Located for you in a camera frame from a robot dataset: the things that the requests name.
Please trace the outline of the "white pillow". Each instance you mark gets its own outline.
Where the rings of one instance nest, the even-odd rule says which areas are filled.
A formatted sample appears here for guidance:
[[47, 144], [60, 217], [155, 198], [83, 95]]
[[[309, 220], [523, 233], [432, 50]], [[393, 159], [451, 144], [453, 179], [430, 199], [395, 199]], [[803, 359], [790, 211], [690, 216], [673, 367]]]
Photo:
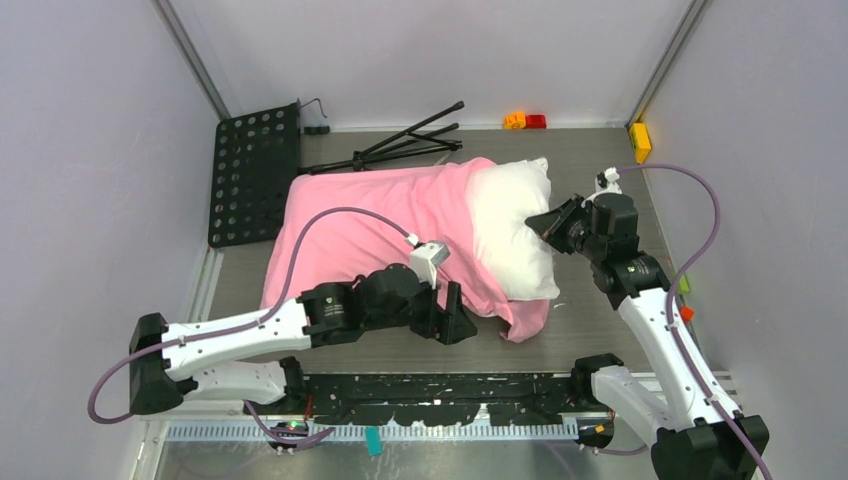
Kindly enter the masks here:
[[490, 165], [466, 186], [474, 254], [512, 301], [560, 295], [552, 250], [525, 224], [550, 210], [548, 167], [544, 157]]

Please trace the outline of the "pink pillowcase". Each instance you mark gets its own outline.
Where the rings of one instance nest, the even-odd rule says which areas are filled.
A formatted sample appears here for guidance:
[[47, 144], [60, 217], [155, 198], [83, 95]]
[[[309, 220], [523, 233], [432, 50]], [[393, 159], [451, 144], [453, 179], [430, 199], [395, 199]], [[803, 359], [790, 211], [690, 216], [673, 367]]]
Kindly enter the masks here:
[[449, 258], [441, 282], [461, 285], [463, 303], [506, 322], [505, 338], [525, 341], [544, 327], [553, 300], [512, 301], [474, 254], [466, 186], [493, 161], [302, 176], [292, 185], [284, 224], [268, 263], [260, 304], [293, 298], [324, 282], [349, 281], [406, 263], [406, 235], [442, 241]]

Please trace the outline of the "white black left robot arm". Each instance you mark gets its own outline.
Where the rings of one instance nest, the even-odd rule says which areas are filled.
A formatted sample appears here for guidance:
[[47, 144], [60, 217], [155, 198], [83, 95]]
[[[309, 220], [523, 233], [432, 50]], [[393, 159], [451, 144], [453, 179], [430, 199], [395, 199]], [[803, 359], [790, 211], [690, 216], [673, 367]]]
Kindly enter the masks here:
[[440, 289], [408, 267], [391, 264], [351, 282], [323, 283], [267, 308], [206, 323], [170, 323], [160, 313], [138, 319], [129, 352], [129, 411], [151, 415], [187, 400], [247, 400], [298, 412], [305, 385], [284, 367], [249, 367], [246, 359], [358, 341], [365, 333], [407, 327], [453, 345], [477, 327], [461, 301], [461, 286]]

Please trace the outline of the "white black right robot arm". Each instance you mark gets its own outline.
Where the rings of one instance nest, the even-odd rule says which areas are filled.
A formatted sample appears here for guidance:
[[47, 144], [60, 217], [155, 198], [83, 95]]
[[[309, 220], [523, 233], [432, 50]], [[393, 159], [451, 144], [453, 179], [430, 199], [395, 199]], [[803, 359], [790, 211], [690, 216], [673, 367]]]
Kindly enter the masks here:
[[631, 197], [576, 195], [526, 225], [559, 253], [590, 263], [596, 287], [638, 340], [661, 388], [649, 391], [612, 354], [574, 364], [571, 397], [584, 410], [611, 408], [642, 439], [660, 479], [751, 479], [763, 474], [770, 439], [700, 357], [658, 261], [639, 247]]

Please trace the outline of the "red toy block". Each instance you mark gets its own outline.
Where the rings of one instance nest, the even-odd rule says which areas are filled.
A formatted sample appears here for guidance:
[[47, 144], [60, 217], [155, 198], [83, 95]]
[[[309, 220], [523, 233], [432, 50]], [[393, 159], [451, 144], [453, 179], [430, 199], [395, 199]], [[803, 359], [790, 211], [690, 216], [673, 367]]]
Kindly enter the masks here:
[[543, 114], [529, 114], [525, 116], [526, 129], [546, 129], [547, 119]]

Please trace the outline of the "orange toy block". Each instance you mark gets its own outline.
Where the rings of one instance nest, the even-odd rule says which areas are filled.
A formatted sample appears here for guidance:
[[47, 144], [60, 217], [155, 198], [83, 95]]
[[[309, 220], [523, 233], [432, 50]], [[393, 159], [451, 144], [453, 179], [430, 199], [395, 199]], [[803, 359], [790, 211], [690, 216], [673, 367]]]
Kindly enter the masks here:
[[502, 126], [507, 130], [520, 130], [526, 128], [526, 115], [524, 112], [515, 111], [503, 118]]

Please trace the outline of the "yellow toy block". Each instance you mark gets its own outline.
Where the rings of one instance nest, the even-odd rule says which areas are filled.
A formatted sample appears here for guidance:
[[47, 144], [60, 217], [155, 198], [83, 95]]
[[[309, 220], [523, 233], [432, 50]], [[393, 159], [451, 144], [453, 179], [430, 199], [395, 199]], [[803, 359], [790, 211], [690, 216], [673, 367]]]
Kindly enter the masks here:
[[637, 164], [643, 164], [653, 150], [650, 135], [645, 123], [634, 122], [628, 128], [628, 135]]

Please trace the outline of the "teal tape piece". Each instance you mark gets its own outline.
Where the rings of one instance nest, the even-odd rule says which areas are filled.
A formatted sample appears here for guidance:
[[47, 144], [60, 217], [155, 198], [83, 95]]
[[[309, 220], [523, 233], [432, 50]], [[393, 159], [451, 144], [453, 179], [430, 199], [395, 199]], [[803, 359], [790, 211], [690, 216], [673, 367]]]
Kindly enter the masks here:
[[383, 445], [379, 428], [366, 427], [364, 435], [368, 455], [371, 457], [381, 455], [383, 453]]

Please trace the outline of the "green toy block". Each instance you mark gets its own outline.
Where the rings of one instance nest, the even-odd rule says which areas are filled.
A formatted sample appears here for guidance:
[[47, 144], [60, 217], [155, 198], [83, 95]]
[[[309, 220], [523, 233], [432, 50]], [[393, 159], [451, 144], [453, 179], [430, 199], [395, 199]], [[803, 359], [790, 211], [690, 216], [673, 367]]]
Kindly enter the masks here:
[[686, 294], [689, 294], [690, 292], [691, 292], [691, 288], [690, 288], [689, 282], [687, 280], [687, 277], [685, 275], [683, 275], [680, 278], [680, 281], [678, 283], [678, 293], [680, 295], [686, 295]]

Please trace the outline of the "small orange-red toy block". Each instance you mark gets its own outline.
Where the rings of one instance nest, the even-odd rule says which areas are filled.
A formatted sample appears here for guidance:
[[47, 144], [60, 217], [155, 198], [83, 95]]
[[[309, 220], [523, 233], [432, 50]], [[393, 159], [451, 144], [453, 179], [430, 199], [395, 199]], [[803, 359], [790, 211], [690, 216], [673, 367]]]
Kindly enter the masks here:
[[681, 306], [678, 311], [684, 324], [689, 324], [695, 317], [695, 310], [688, 305]]

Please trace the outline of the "black folded tripod stand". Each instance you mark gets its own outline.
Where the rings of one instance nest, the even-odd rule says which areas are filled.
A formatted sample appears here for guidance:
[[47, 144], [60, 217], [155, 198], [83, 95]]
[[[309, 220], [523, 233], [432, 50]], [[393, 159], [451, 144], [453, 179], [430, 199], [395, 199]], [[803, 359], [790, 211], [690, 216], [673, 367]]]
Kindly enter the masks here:
[[299, 174], [319, 175], [349, 169], [353, 172], [366, 171], [369, 166], [401, 160], [416, 156], [436, 154], [440, 152], [453, 153], [463, 148], [463, 142], [456, 139], [442, 138], [442, 135], [455, 131], [459, 124], [450, 125], [424, 132], [423, 128], [431, 126], [435, 121], [465, 108], [464, 101], [458, 101], [450, 107], [431, 115], [389, 137], [371, 145], [364, 150], [354, 151], [351, 158], [343, 161], [330, 162], [309, 167], [300, 167]]

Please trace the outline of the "black perforated music stand tray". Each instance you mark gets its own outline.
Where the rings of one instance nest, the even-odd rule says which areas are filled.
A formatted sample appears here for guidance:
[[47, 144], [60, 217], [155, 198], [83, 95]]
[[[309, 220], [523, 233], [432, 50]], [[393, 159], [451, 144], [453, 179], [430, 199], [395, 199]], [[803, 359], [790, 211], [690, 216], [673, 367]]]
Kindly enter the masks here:
[[220, 121], [208, 245], [218, 249], [274, 240], [301, 160], [298, 101]]

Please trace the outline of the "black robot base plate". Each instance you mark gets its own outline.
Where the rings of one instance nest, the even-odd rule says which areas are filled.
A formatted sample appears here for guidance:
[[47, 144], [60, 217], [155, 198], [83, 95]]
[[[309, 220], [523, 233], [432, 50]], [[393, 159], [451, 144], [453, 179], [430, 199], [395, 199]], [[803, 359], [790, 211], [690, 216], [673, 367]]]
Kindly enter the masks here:
[[308, 414], [323, 425], [466, 426], [487, 413], [494, 426], [555, 425], [609, 411], [578, 399], [570, 377], [549, 373], [311, 374], [261, 415]]

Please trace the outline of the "aluminium slotted rail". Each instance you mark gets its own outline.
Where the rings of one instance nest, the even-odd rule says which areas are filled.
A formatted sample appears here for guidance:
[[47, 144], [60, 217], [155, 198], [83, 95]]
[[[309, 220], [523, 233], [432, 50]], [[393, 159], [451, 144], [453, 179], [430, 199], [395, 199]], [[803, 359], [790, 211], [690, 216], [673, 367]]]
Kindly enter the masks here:
[[[590, 433], [606, 433], [610, 423], [603, 418], [571, 418], [552, 425], [494, 426], [489, 419], [476, 419], [467, 425], [426, 426], [416, 421], [402, 426], [394, 421], [374, 428], [385, 441], [489, 441], [489, 440], [576, 440]], [[166, 442], [268, 442], [270, 437], [253, 420], [173, 421], [164, 434]]]

